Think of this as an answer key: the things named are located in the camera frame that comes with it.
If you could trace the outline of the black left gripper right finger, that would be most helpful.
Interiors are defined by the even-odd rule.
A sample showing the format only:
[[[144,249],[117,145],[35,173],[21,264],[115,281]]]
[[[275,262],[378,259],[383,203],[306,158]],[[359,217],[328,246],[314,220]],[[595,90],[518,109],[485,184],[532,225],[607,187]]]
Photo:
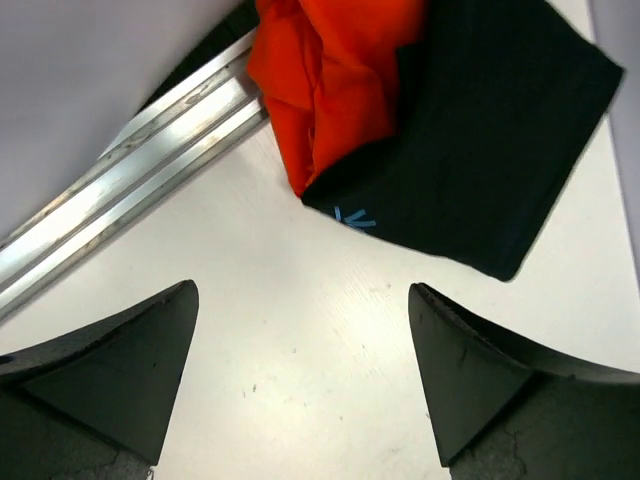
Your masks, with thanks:
[[[639,377],[486,320],[423,283],[412,340],[441,465],[454,479],[635,479]]]

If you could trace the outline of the black t shirt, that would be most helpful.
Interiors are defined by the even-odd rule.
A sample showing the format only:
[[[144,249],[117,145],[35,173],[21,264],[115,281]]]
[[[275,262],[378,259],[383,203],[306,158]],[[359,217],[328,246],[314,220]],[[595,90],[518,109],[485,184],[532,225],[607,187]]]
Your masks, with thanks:
[[[303,203],[512,279],[623,68],[545,1],[434,1],[425,37],[396,57],[399,133],[325,170]]]

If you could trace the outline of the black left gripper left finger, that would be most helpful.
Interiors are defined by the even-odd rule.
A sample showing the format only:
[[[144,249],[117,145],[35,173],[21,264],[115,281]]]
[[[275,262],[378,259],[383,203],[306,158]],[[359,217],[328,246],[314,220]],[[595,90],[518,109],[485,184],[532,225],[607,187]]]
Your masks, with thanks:
[[[185,280],[2,355],[2,478],[152,478],[198,310],[196,283]]]

